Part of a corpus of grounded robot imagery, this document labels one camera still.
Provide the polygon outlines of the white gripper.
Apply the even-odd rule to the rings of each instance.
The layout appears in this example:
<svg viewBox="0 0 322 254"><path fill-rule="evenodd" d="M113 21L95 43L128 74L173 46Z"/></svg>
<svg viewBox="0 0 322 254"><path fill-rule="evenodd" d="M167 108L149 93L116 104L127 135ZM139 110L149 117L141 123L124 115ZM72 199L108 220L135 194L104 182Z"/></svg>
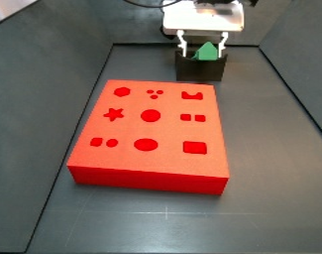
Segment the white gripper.
<svg viewBox="0 0 322 254"><path fill-rule="evenodd" d="M217 45L219 58L223 56L228 32L243 29L243 6L239 0L220 3L220 0L183 0L163 8L163 30L179 39L181 56L187 55L184 32L221 32Z"/></svg>

